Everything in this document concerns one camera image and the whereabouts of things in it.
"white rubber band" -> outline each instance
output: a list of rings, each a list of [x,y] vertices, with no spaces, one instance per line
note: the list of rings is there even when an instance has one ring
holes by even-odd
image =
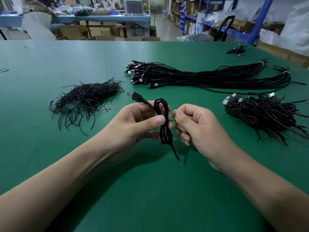
[[[263,61],[259,61],[259,62],[263,63],[263,67],[265,66],[265,63],[264,63]],[[258,63],[259,63],[259,62],[258,62]]]

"green tabletop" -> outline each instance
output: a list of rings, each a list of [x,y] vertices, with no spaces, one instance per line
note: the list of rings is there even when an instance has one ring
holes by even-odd
[[[123,71],[130,60],[162,62],[179,70],[214,70],[222,65],[244,65],[263,58],[269,62],[260,77],[279,74],[272,66],[288,62],[260,49],[247,56],[224,52],[233,42],[96,42],[96,41],[1,41],[0,73],[1,139],[0,194],[51,165],[88,137],[78,127],[58,129],[52,119],[51,100],[70,88],[64,86],[122,80],[125,91],[140,93],[147,100],[164,98],[172,109],[184,103],[214,112],[230,137],[261,164],[305,192],[309,191],[309,141],[291,132],[290,150],[261,133],[263,143],[244,123],[225,112],[229,94],[194,87],[147,89],[133,86]],[[309,72],[291,67],[292,80],[309,83]],[[276,93],[285,101],[308,99],[308,86],[291,84]],[[111,110],[83,131],[95,135],[125,105],[133,101],[122,93],[107,105]],[[309,114],[308,103],[297,107]],[[296,117],[299,124],[309,120]],[[212,169],[194,147],[187,147],[173,131],[180,156],[158,140],[143,140],[133,149],[134,157],[106,170],[88,183],[52,223],[50,231],[265,231],[270,225],[225,175]]]

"gray floor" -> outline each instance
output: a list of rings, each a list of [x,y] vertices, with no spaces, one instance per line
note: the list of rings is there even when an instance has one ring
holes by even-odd
[[[164,19],[162,14],[157,14],[156,17],[152,15],[151,25],[155,24],[157,28],[157,37],[160,37],[162,41],[176,41],[176,37],[182,36],[179,28],[171,21]],[[4,35],[8,40],[27,40],[30,39],[28,34],[19,30],[10,30],[2,27]],[[123,40],[121,37],[116,37],[115,40]]]

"person's right hand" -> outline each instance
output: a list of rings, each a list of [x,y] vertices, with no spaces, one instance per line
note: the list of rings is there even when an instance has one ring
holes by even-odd
[[[222,161],[228,161],[233,153],[239,152],[239,147],[210,110],[184,104],[172,114],[182,142],[189,146],[192,140],[198,151],[210,161],[211,166],[217,166],[217,170]]]

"patterned sweater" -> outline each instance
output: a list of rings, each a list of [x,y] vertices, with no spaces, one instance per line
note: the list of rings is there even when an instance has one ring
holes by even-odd
[[[23,0],[22,1],[23,14],[30,12],[44,12],[50,15],[56,15],[50,8],[46,7],[44,4],[37,0]]]

